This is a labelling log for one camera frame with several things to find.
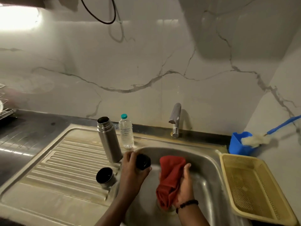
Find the stainless steel sink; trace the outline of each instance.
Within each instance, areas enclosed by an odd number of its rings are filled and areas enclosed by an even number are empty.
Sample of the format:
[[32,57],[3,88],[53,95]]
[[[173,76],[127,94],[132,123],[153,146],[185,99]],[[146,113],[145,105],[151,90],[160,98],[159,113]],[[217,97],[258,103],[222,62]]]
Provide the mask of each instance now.
[[[153,170],[122,224],[180,225],[175,211],[166,213],[157,206],[155,193],[160,157],[175,155],[192,164],[195,198],[211,226],[251,225],[231,213],[219,161],[225,147],[137,133],[134,141],[134,150],[151,158]],[[0,217],[28,226],[94,226],[118,191],[118,182],[108,191],[95,181],[104,166],[119,180],[120,163],[108,162],[96,128],[72,124],[0,187]]]
[[224,184],[221,177],[219,151],[208,148],[192,150],[190,148],[154,148],[139,150],[152,161],[152,171],[145,179],[141,190],[126,213],[124,224],[127,226],[181,226],[175,211],[165,212],[156,201],[156,188],[159,185],[160,158],[162,156],[182,156],[191,163],[191,176],[194,182],[194,195],[199,207],[211,226],[247,225],[249,222],[231,213]]

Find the black beaded bracelet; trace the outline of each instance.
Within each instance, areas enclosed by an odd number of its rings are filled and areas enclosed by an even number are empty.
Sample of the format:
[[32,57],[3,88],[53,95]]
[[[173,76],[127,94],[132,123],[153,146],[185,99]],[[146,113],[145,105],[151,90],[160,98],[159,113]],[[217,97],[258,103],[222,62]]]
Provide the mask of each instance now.
[[185,206],[187,206],[187,205],[192,205],[192,204],[198,205],[199,202],[198,202],[197,200],[189,200],[189,201],[186,201],[186,202],[184,202],[183,204],[181,204],[181,205],[180,205],[180,208],[182,209],[182,208],[184,208]]

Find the person's left hand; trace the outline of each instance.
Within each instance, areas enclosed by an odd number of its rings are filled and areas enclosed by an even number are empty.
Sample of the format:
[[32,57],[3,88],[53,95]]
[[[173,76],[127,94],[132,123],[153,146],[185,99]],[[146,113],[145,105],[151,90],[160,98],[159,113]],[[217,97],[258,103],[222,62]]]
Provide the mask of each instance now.
[[129,201],[130,203],[135,199],[140,191],[143,181],[152,170],[151,167],[148,167],[143,171],[137,169],[136,158],[136,152],[124,153],[120,185],[117,195],[121,199]]

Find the person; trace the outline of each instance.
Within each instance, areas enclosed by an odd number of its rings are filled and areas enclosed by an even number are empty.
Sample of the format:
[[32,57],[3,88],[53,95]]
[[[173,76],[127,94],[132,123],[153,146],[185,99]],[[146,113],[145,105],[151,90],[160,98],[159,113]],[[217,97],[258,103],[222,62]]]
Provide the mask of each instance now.
[[[151,167],[148,167],[143,171],[138,171],[136,158],[136,152],[126,152],[124,154],[117,197],[95,226],[119,226],[121,224],[127,209],[139,193],[143,181],[152,170]],[[180,208],[182,203],[194,199],[192,180],[189,173],[190,166],[191,164],[188,163],[184,167],[180,189],[173,205],[179,208],[178,216],[182,226],[210,226],[198,205],[192,204]]]

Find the black cable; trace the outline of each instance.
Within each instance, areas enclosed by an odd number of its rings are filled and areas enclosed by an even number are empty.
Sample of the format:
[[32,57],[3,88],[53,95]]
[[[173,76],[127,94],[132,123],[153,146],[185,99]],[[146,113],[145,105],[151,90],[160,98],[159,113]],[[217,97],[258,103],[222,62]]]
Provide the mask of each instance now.
[[90,12],[90,10],[86,7],[84,0],[81,0],[82,4],[84,5],[85,9],[91,14],[92,17],[94,17],[96,20],[98,20],[99,22],[103,23],[103,24],[113,24],[114,21],[116,20],[116,6],[115,6],[115,1],[112,0],[113,3],[113,8],[114,8],[114,19],[111,22],[104,22],[100,19],[98,19],[93,13]]

